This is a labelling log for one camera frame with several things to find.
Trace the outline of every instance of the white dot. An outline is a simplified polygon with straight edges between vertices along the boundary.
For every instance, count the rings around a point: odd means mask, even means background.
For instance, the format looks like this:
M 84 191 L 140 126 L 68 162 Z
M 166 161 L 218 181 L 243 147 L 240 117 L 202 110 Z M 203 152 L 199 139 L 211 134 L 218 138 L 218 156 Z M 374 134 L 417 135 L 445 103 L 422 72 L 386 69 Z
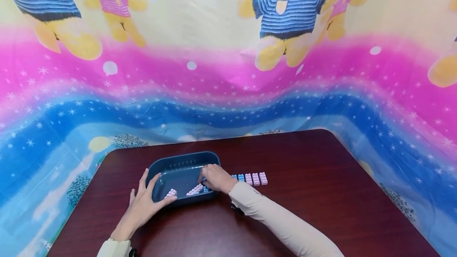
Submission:
M 190 62 L 187 63 L 187 68 L 189 70 L 193 71 L 193 70 L 195 70 L 197 68 L 197 64 L 195 64 L 195 62 L 190 61 Z
M 103 64 L 103 71 L 107 76 L 117 74 L 117 64 L 113 61 L 106 61 Z
M 298 67 L 298 70 L 297 70 L 297 72 L 295 73 L 295 75 L 300 74 L 301 70 L 303 70 L 303 64 L 301 64 L 301 66 Z
M 381 53 L 381 47 L 380 46 L 374 46 L 370 50 L 370 54 L 372 54 L 372 55 L 378 55 L 379 53 Z

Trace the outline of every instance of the blue plastic tray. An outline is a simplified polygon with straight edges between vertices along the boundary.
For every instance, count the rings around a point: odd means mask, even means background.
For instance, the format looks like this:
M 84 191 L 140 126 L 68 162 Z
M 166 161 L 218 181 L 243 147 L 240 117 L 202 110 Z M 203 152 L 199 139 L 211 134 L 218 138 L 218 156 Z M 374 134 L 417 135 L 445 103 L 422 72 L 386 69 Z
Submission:
M 162 174 L 152 191 L 152 200 L 154 202 L 162 200 L 172 188 L 177 191 L 178 199 L 169 205 L 170 207 L 189 205 L 191 203 L 213 199 L 218 193 L 209 189 L 206 193 L 201 192 L 192 196 L 186 196 L 197 185 L 200 170 L 207 164 L 221 165 L 221 162 L 215 153 L 208 151 L 167 157 L 155 161 L 149 167 L 146 184 L 157 173 Z

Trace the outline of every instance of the cartoon bear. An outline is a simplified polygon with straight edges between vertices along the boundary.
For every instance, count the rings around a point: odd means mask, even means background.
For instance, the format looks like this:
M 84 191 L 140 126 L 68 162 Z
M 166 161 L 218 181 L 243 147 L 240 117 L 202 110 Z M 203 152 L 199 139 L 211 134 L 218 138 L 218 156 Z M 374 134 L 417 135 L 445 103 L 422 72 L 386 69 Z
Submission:
M 136 45 L 144 47 L 146 41 L 136 28 L 130 15 L 129 8 L 135 11 L 147 9 L 145 0 L 84 0 L 85 5 L 91 9 L 103 11 L 103 16 L 108 22 L 112 37 L 120 42 L 126 42 L 129 37 Z
M 260 46 L 255 59 L 261 71 L 273 70 L 282 55 L 289 67 L 299 65 L 308 53 L 316 18 L 337 0 L 243 0 L 242 18 L 261 20 Z
M 457 0 L 452 0 L 449 10 L 457 13 Z M 457 82 L 457 38 L 454 39 L 447 55 L 436 61 L 428 71 L 431 83 L 447 88 Z
M 361 6 L 365 4 L 367 0 L 338 0 L 333 10 L 328 14 L 322 16 L 322 22 L 327 21 L 325 28 L 322 31 L 317 43 L 322 41 L 326 36 L 330 41 L 336 41 L 342 38 L 346 34 L 345 22 L 346 22 L 346 9 L 348 5 Z
M 85 26 L 73 0 L 13 1 L 47 49 L 60 53 L 60 41 L 81 59 L 93 60 L 102 54 L 102 44 Z

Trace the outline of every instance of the table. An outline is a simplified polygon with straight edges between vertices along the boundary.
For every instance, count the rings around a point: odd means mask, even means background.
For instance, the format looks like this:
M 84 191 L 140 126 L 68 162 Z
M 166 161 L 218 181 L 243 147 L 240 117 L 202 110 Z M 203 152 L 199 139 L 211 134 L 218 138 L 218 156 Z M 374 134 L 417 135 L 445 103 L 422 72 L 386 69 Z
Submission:
M 107 155 L 49 257 L 96 256 L 153 161 L 213 151 L 230 174 L 265 172 L 262 194 L 321 230 L 346 257 L 439 256 L 325 130 L 115 150 Z M 159 212 L 132 238 L 141 256 L 292 256 L 228 197 Z

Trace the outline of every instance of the pink wave pattern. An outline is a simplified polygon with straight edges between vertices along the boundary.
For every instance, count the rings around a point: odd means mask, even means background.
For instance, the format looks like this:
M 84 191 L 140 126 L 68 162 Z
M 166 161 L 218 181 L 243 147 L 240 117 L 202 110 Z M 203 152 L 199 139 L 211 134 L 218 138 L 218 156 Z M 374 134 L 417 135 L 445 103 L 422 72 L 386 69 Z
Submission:
M 12 36 L 27 38 L 20 32 Z M 319 95 L 340 90 L 366 97 L 416 131 L 418 140 L 457 156 L 457 100 L 452 97 L 457 85 L 432 85 L 427 70 L 438 54 L 402 38 L 370 35 L 326 42 L 310 51 L 303 67 L 289 68 L 281 61 L 268 72 L 256 69 L 250 50 L 138 49 L 109 40 L 99 59 L 83 61 L 63 47 L 61 54 L 52 53 L 28 38 L 0 45 L 0 129 L 68 97 L 134 104 L 160 95 L 177 103 L 244 109 L 275 102 L 290 90 Z M 117 74 L 105 73 L 108 61 L 117 65 Z M 189 62 L 196 68 L 190 70 Z

